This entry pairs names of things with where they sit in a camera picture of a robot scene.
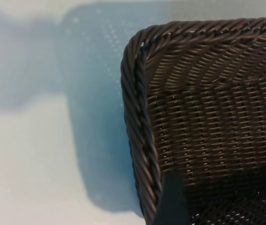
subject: brown wicker basket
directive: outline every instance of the brown wicker basket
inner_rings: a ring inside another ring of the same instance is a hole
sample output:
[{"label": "brown wicker basket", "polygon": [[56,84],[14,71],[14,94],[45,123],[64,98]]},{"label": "brown wicker basket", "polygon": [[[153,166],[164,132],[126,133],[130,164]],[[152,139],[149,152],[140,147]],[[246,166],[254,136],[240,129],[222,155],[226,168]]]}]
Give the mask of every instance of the brown wicker basket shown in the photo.
[{"label": "brown wicker basket", "polygon": [[121,74],[146,223],[180,174],[191,224],[266,225],[266,18],[151,26]]}]

